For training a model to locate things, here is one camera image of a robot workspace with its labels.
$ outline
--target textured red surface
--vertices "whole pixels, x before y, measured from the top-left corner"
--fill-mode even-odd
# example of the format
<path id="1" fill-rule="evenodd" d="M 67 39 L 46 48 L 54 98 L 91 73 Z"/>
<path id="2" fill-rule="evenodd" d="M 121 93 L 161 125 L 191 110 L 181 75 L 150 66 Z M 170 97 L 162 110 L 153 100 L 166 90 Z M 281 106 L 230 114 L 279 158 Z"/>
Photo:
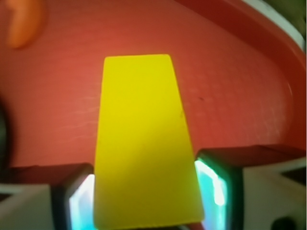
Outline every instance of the textured red surface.
<path id="1" fill-rule="evenodd" d="M 221 6 L 223 14 L 238 15 L 237 27 L 172 0 L 48 0 L 41 37 L 26 49 L 10 50 L 10 14 L 0 1 L 0 97 L 11 117 L 12 165 L 94 162 L 103 60 L 114 55 L 170 54 L 195 152 L 285 142 L 293 117 L 306 129 L 306 115 L 297 118 L 306 100 L 296 105 L 291 90 L 291 81 L 306 82 L 304 55 L 278 29 L 278 37 L 266 32 L 255 38 L 253 27 L 262 28 L 256 21 L 267 21 L 242 3 L 205 2 L 215 2 L 217 15 Z M 243 30 L 250 19 L 238 6 L 257 19 L 249 31 Z M 296 59 L 285 66 L 283 56 L 270 55 L 274 44 Z M 306 140 L 296 139 L 290 143 L 306 147 Z"/>

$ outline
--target glowing light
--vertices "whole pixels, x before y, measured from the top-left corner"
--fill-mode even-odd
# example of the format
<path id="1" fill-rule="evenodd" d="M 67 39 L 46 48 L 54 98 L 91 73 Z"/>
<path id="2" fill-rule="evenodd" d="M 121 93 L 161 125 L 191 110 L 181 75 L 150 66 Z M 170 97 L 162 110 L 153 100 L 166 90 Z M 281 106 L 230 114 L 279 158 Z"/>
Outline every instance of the glowing light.
<path id="1" fill-rule="evenodd" d="M 69 198 L 72 230 L 96 230 L 93 219 L 95 176 L 88 175 Z"/>
<path id="2" fill-rule="evenodd" d="M 205 229 L 226 228 L 227 184 L 216 172 L 202 161 L 195 161 L 205 220 Z"/>
<path id="3" fill-rule="evenodd" d="M 214 202 L 219 206 L 225 205 L 225 196 L 223 194 L 222 189 L 223 183 L 225 183 L 224 180 L 219 178 L 219 176 L 214 172 L 213 169 L 211 169 L 201 161 L 196 161 L 195 165 L 198 170 L 211 177 L 214 186 Z"/>

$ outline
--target red plastic surface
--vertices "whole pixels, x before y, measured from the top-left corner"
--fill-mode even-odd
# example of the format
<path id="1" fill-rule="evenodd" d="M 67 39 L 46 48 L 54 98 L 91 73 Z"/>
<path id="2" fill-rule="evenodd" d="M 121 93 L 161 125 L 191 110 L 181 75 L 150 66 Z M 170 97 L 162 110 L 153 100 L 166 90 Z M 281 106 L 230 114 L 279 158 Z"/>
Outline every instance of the red plastic surface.
<path id="1" fill-rule="evenodd" d="M 94 162 L 103 60 L 113 55 L 171 55 L 195 152 L 306 149 L 306 56 L 296 44 L 238 0 L 178 2 L 47 0 L 41 37 L 11 50 L 10 13 L 0 1 L 12 165 Z"/>

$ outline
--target white panel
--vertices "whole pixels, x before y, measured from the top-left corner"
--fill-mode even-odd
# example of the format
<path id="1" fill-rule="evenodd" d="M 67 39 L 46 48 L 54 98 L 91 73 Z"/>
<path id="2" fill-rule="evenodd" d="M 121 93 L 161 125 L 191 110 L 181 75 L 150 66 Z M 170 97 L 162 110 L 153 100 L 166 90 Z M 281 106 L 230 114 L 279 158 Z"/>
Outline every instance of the white panel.
<path id="1" fill-rule="evenodd" d="M 0 184 L 0 230 L 53 230 L 50 187 Z"/>
<path id="2" fill-rule="evenodd" d="M 281 175 L 302 167 L 306 158 L 243 170 L 244 229 L 271 229 L 281 217 L 292 218 L 297 229 L 306 226 L 306 186 Z"/>

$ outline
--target green light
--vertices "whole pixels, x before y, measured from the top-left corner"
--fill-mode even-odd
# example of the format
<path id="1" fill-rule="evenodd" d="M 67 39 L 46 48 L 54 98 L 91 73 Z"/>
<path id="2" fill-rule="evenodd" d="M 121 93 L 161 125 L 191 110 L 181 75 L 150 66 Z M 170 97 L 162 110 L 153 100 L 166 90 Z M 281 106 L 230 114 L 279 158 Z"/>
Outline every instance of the green light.
<path id="1" fill-rule="evenodd" d="M 202 161 L 195 161 L 197 177 L 201 189 L 205 229 L 226 229 L 227 183 L 218 176 L 214 168 Z"/>
<path id="2" fill-rule="evenodd" d="M 225 181 L 221 179 L 213 169 L 205 165 L 201 161 L 195 161 L 196 168 L 202 173 L 207 174 L 213 181 L 214 187 L 214 202 L 219 205 L 225 205 L 225 196 L 223 194 L 223 186 L 225 186 Z"/>

